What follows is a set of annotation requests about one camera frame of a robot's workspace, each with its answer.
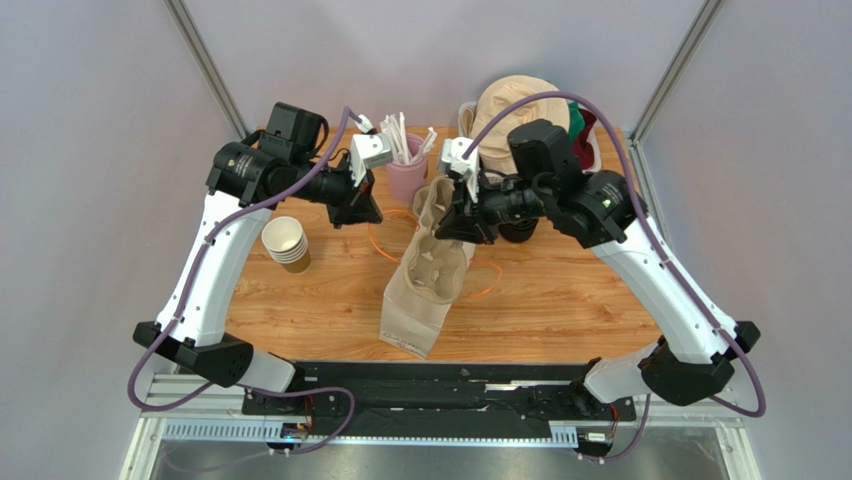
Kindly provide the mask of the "cardboard cup carrier tray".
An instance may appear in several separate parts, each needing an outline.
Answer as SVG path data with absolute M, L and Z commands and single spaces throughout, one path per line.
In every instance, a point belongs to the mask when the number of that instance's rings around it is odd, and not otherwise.
M 438 223 L 452 205 L 453 192 L 454 182 L 440 177 L 415 194 L 412 213 L 418 227 L 401 261 L 408 288 L 438 305 L 459 298 L 475 252 L 474 244 L 435 237 Z

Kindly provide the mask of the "stack of paper cups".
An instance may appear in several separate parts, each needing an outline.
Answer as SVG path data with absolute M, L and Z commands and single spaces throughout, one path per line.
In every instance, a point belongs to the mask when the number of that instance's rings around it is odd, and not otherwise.
M 270 220 L 261 232 L 261 242 L 269 256 L 287 272 L 307 272 L 312 264 L 309 241 L 302 224 L 293 217 Z

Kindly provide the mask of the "white paper takeout bag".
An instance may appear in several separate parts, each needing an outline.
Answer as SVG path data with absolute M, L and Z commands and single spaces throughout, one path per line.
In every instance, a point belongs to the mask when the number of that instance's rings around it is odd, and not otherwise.
M 408 215 L 416 221 L 416 231 L 418 222 L 412 209 Z M 408 288 L 403 277 L 401 261 L 405 251 L 395 258 L 396 269 L 384 289 L 379 339 L 406 353 L 425 359 L 437 342 L 452 305 L 464 298 L 466 294 L 462 287 L 459 298 L 448 305 L 434 304 L 416 295 Z M 469 267 L 474 262 L 474 254 Z

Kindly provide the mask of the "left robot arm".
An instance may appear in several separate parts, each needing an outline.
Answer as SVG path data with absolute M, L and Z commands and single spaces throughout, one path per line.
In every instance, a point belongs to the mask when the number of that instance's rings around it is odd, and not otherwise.
M 349 121 L 359 132 L 335 166 L 329 161 L 343 133 L 331 134 L 323 116 L 282 102 L 265 128 L 215 154 L 196 238 L 172 296 L 156 319 L 134 329 L 145 359 L 157 354 L 221 387 L 288 389 L 295 365 L 227 333 L 226 316 L 250 251 L 284 200 L 324 205 L 336 228 L 381 222 L 372 170 L 390 162 L 390 142 L 346 108 L 341 122 Z

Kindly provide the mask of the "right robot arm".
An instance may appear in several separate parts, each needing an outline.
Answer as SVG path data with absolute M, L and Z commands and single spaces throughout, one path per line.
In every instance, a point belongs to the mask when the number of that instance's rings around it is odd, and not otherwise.
M 445 141 L 439 169 L 455 190 L 436 236 L 491 244 L 500 225 L 550 220 L 625 282 L 661 332 L 635 353 L 590 361 L 573 383 L 579 400 L 609 404 L 652 393 L 688 406 L 718 399 L 734 361 L 759 339 L 757 326 L 724 314 L 689 278 L 623 175 L 581 169 L 564 128 L 535 120 L 512 130 L 507 141 L 517 174 L 499 187 L 480 172 L 471 139 Z

